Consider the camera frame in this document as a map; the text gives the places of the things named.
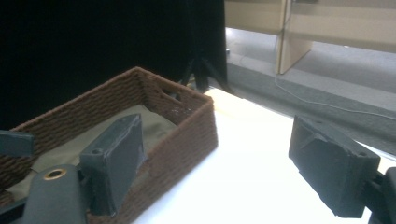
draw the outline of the black stand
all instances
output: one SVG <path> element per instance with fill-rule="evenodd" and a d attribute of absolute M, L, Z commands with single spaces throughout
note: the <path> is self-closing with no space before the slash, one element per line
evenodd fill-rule
<path fill-rule="evenodd" d="M 205 54 L 202 50 L 202 43 L 197 36 L 197 22 L 195 19 L 195 15 L 193 14 L 193 10 L 191 7 L 191 0 L 186 0 L 186 7 L 188 13 L 188 21 L 191 32 L 191 42 L 192 42 L 192 54 L 193 58 L 190 59 L 189 64 L 186 68 L 186 72 L 181 79 L 182 85 L 187 85 L 191 78 L 191 75 L 194 74 L 195 82 L 198 91 L 205 91 L 209 87 L 207 75 L 203 73 L 203 66 L 209 72 L 210 76 L 212 76 L 220 86 L 230 94 L 233 94 L 233 90 L 228 86 L 227 81 L 222 78 L 216 68 L 212 65 L 212 63 L 203 55 Z"/>

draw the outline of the brown woven basket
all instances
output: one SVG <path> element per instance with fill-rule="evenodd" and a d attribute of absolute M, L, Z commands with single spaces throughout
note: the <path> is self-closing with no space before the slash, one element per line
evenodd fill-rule
<path fill-rule="evenodd" d="M 132 222 L 218 145 L 210 97 L 136 67 L 12 129 L 35 136 L 35 155 L 0 156 L 0 207 L 13 202 L 5 189 L 23 180 L 38 156 L 133 105 L 144 105 L 177 129 L 149 151 L 137 175 L 144 181 L 133 184 L 120 212 L 90 216 L 90 223 Z"/>

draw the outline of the tripod leg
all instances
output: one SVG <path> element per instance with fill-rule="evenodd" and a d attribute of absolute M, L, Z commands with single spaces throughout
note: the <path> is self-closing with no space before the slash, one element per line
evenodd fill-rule
<path fill-rule="evenodd" d="M 181 79 L 181 85 L 187 86 L 187 84 L 189 83 L 194 64 L 195 64 L 195 59 L 191 59 L 189 61 L 189 64 L 187 65 L 186 72 L 184 73 L 183 78 Z"/>
<path fill-rule="evenodd" d="M 213 67 L 213 65 L 205 58 L 201 59 L 207 70 L 209 70 L 212 77 L 220 84 L 220 86 L 228 93 L 234 95 L 233 90 L 227 85 L 226 81 L 221 77 L 219 72 Z"/>

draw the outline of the gray fabric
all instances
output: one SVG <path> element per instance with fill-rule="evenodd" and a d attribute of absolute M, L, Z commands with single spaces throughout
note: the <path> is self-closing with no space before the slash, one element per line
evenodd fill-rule
<path fill-rule="evenodd" d="M 142 117 L 143 144 L 146 151 L 155 147 L 155 145 L 160 140 L 164 139 L 166 135 L 176 128 L 174 123 L 158 114 L 150 112 L 144 106 L 133 106 L 120 112 L 112 118 L 99 123 L 98 125 L 89 129 L 87 132 L 80 134 L 73 140 L 40 156 L 40 158 L 33 164 L 32 172 L 20 183 L 7 189 L 7 191 L 13 194 L 15 200 L 26 197 L 30 188 L 30 181 L 33 179 L 36 173 L 39 173 L 54 165 L 79 164 L 78 155 L 85 147 L 88 146 L 90 142 L 98 137 L 99 134 L 102 133 L 115 120 L 132 114 L 140 114 Z"/>

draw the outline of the white surface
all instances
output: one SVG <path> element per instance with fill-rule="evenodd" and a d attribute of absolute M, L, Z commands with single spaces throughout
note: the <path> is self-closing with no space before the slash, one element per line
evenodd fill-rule
<path fill-rule="evenodd" d="M 136 224 L 368 223 L 368 209 L 335 217 L 300 176 L 288 157 L 292 118 L 215 94 L 219 147 Z"/>

